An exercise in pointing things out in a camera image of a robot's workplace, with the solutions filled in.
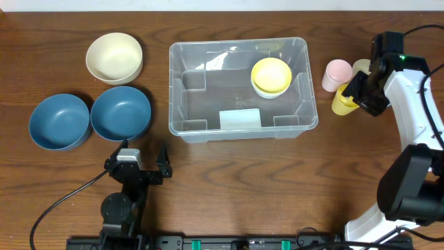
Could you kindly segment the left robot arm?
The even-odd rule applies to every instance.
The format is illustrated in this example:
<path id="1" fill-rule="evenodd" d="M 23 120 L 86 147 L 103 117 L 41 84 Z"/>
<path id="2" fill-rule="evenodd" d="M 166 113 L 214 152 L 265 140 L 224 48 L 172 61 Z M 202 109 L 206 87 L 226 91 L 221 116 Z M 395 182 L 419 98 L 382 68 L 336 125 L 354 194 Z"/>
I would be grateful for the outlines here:
<path id="1" fill-rule="evenodd" d="M 122 184 L 122 189 L 108 195 L 101 204 L 103 228 L 97 249 L 150 248 L 150 237 L 141 233 L 148 187 L 163 184 L 163 180 L 171 178 L 173 174 L 164 145 L 161 146 L 155 163 L 158 170 L 143 170 L 140 150 L 130 149 L 127 140 L 105 161 L 105 170 L 110 177 Z"/>

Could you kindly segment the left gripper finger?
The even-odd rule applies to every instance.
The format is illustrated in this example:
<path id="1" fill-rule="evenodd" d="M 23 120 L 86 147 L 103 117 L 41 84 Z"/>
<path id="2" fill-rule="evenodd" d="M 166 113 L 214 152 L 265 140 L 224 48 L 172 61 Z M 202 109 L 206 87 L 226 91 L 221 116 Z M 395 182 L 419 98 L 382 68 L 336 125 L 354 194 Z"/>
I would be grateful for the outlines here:
<path id="1" fill-rule="evenodd" d="M 127 148 L 128 148 L 128 141 L 127 141 L 127 139 L 125 139 L 121 142 L 121 144 L 117 147 L 117 149 L 111 154 L 110 160 L 117 160 L 117 156 L 118 156 L 119 152 L 122 149 L 127 149 Z"/>
<path id="2" fill-rule="evenodd" d="M 156 160 L 156 165 L 163 178 L 171 178 L 173 170 L 168 157 L 167 148 L 165 143 L 160 147 L 160 152 Z"/>

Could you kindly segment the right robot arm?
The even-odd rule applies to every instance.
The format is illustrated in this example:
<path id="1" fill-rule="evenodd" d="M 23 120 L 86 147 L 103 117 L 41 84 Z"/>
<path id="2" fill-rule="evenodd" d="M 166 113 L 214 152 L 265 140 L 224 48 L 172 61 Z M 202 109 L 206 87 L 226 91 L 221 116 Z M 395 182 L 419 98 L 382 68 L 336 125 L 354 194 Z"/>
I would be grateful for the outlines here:
<path id="1" fill-rule="evenodd" d="M 392 107 L 401 154 L 379 182 L 377 203 L 345 226 L 351 249 L 379 249 L 398 233 L 443 221 L 443 123 L 424 58 L 378 52 L 345 95 L 373 116 Z"/>

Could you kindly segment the yellow cup front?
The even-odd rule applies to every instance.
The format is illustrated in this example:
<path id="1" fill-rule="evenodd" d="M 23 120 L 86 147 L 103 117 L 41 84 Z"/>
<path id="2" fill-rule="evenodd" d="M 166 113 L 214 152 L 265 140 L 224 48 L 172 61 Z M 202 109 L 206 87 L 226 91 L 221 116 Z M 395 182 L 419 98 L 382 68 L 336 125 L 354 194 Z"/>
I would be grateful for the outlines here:
<path id="1" fill-rule="evenodd" d="M 341 85 L 332 101 L 332 111 L 336 115 L 344 116 L 352 111 L 356 110 L 359 106 L 353 101 L 353 97 L 345 97 L 343 96 L 343 91 L 346 89 L 348 84 Z"/>

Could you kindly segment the yellow small bowl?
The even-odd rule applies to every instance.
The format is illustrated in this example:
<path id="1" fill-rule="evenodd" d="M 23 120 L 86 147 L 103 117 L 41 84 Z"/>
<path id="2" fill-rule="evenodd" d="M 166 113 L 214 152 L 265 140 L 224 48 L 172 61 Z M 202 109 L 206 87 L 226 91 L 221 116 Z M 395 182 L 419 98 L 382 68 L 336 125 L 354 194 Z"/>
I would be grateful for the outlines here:
<path id="1" fill-rule="evenodd" d="M 253 85 L 263 93 L 279 94 L 287 90 L 292 82 L 288 64 L 277 58 L 264 58 L 252 68 Z"/>

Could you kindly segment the white small bowl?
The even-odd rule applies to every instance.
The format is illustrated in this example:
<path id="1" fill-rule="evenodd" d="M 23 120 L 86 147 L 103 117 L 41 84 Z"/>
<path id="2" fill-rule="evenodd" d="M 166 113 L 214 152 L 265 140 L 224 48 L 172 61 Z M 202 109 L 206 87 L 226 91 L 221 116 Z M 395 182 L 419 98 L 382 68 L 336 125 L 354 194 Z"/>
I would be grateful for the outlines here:
<path id="1" fill-rule="evenodd" d="M 265 99 L 274 99 L 274 98 L 277 98 L 277 97 L 279 97 L 280 95 L 284 94 L 284 93 L 287 91 L 287 89 L 285 89 L 285 90 L 283 90 L 283 91 L 281 91 L 281 92 L 277 92 L 277 93 L 268 93 L 268 92 L 264 92 L 264 91 L 262 91 L 262 90 L 256 88 L 255 86 L 254 86 L 254 90 L 256 91 L 256 93 L 257 93 L 260 97 L 265 98 Z"/>

